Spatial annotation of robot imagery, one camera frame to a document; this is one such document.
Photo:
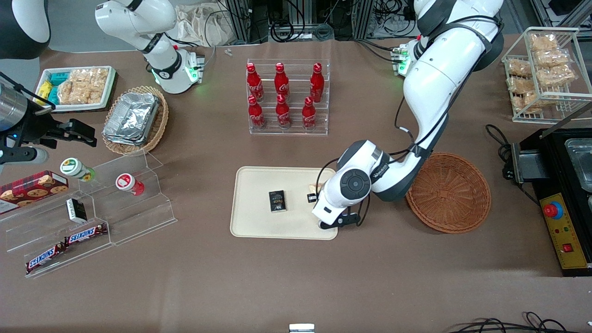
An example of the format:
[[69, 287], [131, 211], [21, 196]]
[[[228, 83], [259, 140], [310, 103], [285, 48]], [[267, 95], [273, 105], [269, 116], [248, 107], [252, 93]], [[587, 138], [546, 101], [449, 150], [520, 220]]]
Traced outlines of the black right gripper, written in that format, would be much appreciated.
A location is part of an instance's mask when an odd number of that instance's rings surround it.
[[57, 146], [56, 141], [81, 142], [93, 148], [97, 147], [95, 128], [77, 119], [68, 120], [68, 133], [61, 128], [63, 123], [53, 119], [51, 110], [26, 111], [18, 130], [18, 145], [32, 143], [43, 145], [51, 149]]

